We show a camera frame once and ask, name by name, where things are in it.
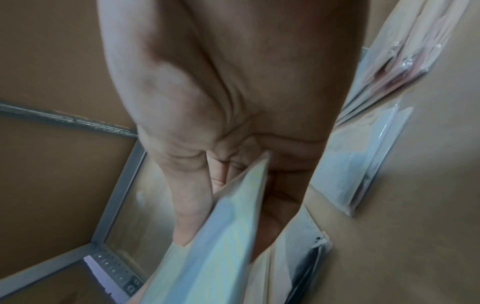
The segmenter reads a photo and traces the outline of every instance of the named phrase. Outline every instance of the hand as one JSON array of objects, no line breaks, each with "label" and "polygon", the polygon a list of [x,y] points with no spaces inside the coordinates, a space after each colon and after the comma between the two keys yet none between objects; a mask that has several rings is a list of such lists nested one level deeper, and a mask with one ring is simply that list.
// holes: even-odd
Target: hand
[{"label": "hand", "polygon": [[107,64],[187,244],[213,193],[272,155],[254,256],[297,213],[348,92],[367,0],[99,0]]}]

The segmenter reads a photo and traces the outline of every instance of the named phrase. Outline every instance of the human hand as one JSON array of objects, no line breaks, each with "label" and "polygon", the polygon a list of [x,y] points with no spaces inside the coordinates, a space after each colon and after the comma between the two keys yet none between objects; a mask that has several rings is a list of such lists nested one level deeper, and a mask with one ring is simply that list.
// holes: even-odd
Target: human hand
[{"label": "human hand", "polygon": [[99,0],[113,82],[187,244],[213,193],[271,152],[254,256],[297,213],[350,87],[367,0]]}]

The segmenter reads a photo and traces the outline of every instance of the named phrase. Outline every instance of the palm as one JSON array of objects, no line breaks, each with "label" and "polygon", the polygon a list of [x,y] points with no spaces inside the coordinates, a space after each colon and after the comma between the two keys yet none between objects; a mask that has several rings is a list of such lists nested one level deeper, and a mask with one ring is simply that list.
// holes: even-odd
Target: palm
[{"label": "palm", "polygon": [[[101,19],[108,66],[167,178],[177,242],[188,242],[203,224],[213,191],[265,150],[272,162],[257,253],[296,214],[362,40],[356,11],[365,12],[366,1],[344,2],[352,4],[148,0],[136,14],[123,8],[140,16],[123,31],[115,19],[125,15],[122,7],[108,8],[116,12]],[[339,15],[355,18],[340,22]]]}]

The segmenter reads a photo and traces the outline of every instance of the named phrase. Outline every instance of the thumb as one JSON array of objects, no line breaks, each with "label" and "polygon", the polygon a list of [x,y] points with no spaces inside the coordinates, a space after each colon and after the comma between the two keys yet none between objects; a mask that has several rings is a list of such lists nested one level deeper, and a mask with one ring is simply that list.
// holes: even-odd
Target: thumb
[{"label": "thumb", "polygon": [[176,217],[173,241],[185,246],[205,223],[213,206],[207,154],[161,143],[141,127],[138,135],[165,175]]}]

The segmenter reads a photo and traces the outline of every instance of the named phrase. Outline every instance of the brown cardboard panel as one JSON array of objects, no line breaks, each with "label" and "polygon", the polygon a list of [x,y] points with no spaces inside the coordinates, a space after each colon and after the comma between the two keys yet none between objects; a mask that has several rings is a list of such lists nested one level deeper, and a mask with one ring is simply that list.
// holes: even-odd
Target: brown cardboard panel
[{"label": "brown cardboard panel", "polygon": [[146,280],[167,252],[174,225],[167,181],[147,155],[105,242]]},{"label": "brown cardboard panel", "polygon": [[333,242],[305,303],[453,304],[480,299],[480,2],[403,97],[413,114],[355,218],[305,197]]},{"label": "brown cardboard panel", "polygon": [[95,0],[0,2],[0,99],[126,127]]},{"label": "brown cardboard panel", "polygon": [[135,143],[0,116],[0,278],[89,243]]},{"label": "brown cardboard panel", "polygon": [[0,304],[114,304],[87,263],[77,262],[3,299]]},{"label": "brown cardboard panel", "polygon": [[380,32],[385,20],[399,0],[370,0],[370,11],[363,46],[369,48]]}]

